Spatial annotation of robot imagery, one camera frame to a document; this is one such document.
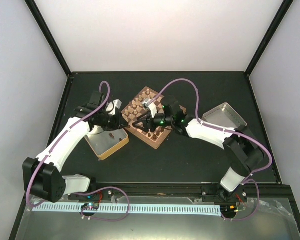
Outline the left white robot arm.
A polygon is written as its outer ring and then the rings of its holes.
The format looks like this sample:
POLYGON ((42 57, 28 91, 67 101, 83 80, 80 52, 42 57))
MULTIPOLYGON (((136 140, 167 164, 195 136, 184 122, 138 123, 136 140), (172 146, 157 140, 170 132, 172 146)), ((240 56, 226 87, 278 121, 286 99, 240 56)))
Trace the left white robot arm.
POLYGON ((93 92, 87 104, 75 109, 53 142, 37 157, 28 157, 23 162, 27 203, 30 195, 51 203, 58 202, 64 195, 80 193, 87 200, 97 195, 98 188, 89 177, 82 174, 63 176, 62 169, 78 143, 96 127, 112 132, 128 125, 120 112, 122 102, 108 98, 108 94, 93 92))

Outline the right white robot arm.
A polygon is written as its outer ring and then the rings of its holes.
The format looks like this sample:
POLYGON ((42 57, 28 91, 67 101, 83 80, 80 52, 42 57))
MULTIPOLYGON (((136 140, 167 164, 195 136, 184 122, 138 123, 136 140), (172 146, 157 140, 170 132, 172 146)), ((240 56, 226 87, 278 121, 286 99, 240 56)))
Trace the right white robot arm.
POLYGON ((230 201, 236 195, 236 188, 253 173, 253 170, 265 158, 266 151, 257 144, 244 125, 239 128, 227 128, 197 120, 184 113, 179 102, 173 96, 161 99, 163 112, 147 98, 142 105, 146 113, 136 118, 133 127, 143 132, 154 133, 158 128, 171 127, 174 132, 187 138, 199 139, 213 144, 225 151, 230 167, 220 181, 218 198, 230 201))

